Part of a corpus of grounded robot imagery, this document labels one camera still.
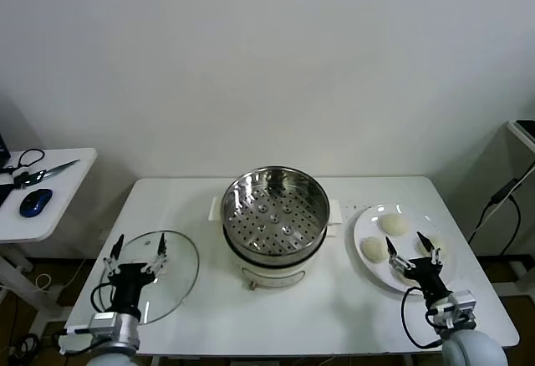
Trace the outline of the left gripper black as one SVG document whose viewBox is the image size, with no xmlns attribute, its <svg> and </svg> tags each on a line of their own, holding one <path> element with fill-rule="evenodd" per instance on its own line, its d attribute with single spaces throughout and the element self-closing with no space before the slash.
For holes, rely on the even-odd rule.
<svg viewBox="0 0 535 366">
<path fill-rule="evenodd" d="M 142 289 L 150 284 L 150 274 L 158 275 L 168 262 L 166 236 L 160 235 L 156 256 L 147 266 L 146 262 L 119 264 L 125 235 L 121 234 L 112 246 L 110 255 L 104 258 L 104 269 L 110 285 L 115 288 L 108 312 L 139 313 Z"/>
</svg>

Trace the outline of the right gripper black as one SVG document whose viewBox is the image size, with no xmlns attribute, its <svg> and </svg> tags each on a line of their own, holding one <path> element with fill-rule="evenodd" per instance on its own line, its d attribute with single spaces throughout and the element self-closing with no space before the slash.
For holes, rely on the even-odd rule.
<svg viewBox="0 0 535 366">
<path fill-rule="evenodd" d="M 442 299 L 448 297 L 450 291 L 441 280 L 443 264 L 443 245 L 438 236 L 425 236 L 417 232 L 418 252 L 423 256 L 407 260 L 398 254 L 392 241 L 386 237 L 389 264 L 405 278 L 416 281 L 424 299 Z"/>
</svg>

